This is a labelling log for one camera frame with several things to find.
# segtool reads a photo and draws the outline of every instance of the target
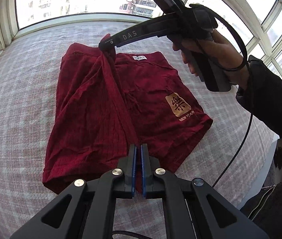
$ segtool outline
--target gold square patch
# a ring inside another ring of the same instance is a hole
[[[186,103],[176,92],[165,97],[175,116],[180,117],[191,110],[191,106]]]

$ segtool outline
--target bed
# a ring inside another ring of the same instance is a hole
[[[107,33],[132,23],[87,22],[56,26],[23,36],[0,55],[0,238],[10,235],[56,195],[42,185],[47,141],[54,124],[55,95],[62,56],[74,42],[96,47]],[[177,170],[180,178],[202,177],[209,184],[226,167],[247,129],[250,114],[235,100],[236,87],[217,93],[206,89],[172,50],[166,37],[153,37],[117,48],[116,52],[161,51],[178,70],[204,111],[214,120]],[[273,132],[253,119],[247,140],[216,189],[238,206],[265,163]],[[117,200],[114,229],[166,238],[160,200]]]

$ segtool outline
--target metal screw head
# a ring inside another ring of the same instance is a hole
[[[162,174],[165,174],[165,170],[163,168],[157,168],[155,170],[155,173],[158,175],[162,175]]]
[[[84,180],[83,179],[77,179],[74,181],[74,185],[77,187],[81,187],[84,184]]]
[[[195,178],[193,183],[196,186],[202,186],[204,184],[204,180],[202,180],[201,178]]]
[[[113,175],[120,175],[121,173],[122,173],[122,170],[119,169],[119,168],[114,169],[114,170],[112,171],[112,174],[113,174]]]

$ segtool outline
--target white window frame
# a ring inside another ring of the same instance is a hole
[[[260,23],[257,16],[253,12],[250,5],[246,0],[223,0],[244,22],[248,29],[253,34],[253,38],[246,45],[247,53],[249,54],[257,44],[260,45],[265,55],[261,58],[263,62],[268,66],[273,62],[279,73],[282,75],[282,70],[278,63],[275,61],[275,57],[282,50],[282,36],[272,47],[268,38],[267,31],[277,19],[279,13],[282,10],[282,0],[276,0],[271,11],[267,17]],[[90,14],[76,14],[70,16],[58,17],[43,22],[39,22],[28,27],[19,29],[15,8],[15,0],[0,0],[0,51],[5,49],[11,44],[13,40],[16,40],[22,36],[28,35],[35,31],[63,25],[72,24],[78,22],[87,21],[121,21],[140,23],[148,18],[139,17],[129,14],[111,14],[111,13],[90,13]]]

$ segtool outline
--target black cable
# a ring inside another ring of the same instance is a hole
[[[224,175],[224,173],[227,171],[227,169],[230,167],[230,165],[233,163],[233,161],[235,160],[236,156],[238,155],[239,151],[241,150],[241,148],[243,147],[245,140],[247,138],[247,135],[249,133],[249,130],[251,128],[252,125],[252,120],[253,120],[253,84],[252,84],[252,73],[250,70],[250,66],[248,64],[247,61],[247,51],[246,51],[246,46],[242,40],[242,38],[239,36],[239,34],[236,32],[236,30],[225,20],[223,19],[220,15],[218,15],[216,12],[212,11],[211,9],[205,7],[204,5],[198,5],[197,6],[202,7],[203,9],[207,10],[208,12],[210,12],[210,14],[212,14],[216,19],[218,19],[222,24],[224,24],[224,26],[229,30],[229,32],[231,33],[231,35],[234,37],[235,41],[237,42],[237,44],[239,45],[239,48],[241,49],[242,55],[243,55],[243,61],[241,63],[241,65],[239,65],[236,68],[225,68],[222,65],[220,65],[220,63],[216,60],[214,60],[212,57],[210,57],[202,48],[201,44],[199,43],[199,41],[197,39],[194,38],[194,41],[196,43],[196,45],[199,47],[199,49],[202,51],[202,53],[209,59],[211,60],[216,66],[218,66],[219,68],[221,68],[224,71],[228,71],[228,72],[234,72],[234,71],[239,71],[240,69],[242,69],[244,66],[247,67],[247,70],[249,72],[250,75],[250,79],[249,79],[249,85],[251,86],[251,116],[249,119],[249,123],[248,123],[248,127],[245,133],[245,136],[239,146],[239,148],[237,149],[236,153],[234,154],[234,156],[232,157],[232,159],[230,160],[230,162],[228,163],[228,165],[225,167],[225,169],[222,171],[222,173],[220,174],[220,176],[216,179],[216,181],[214,182],[214,184],[212,185],[212,187],[214,188],[215,185],[218,183],[218,181],[222,178],[222,176]]]
[[[124,231],[124,230],[112,231],[112,235],[127,235],[127,236],[131,236],[131,237],[138,238],[138,239],[152,239],[151,237],[147,237],[145,235],[141,235],[141,234],[130,232],[130,231]]]

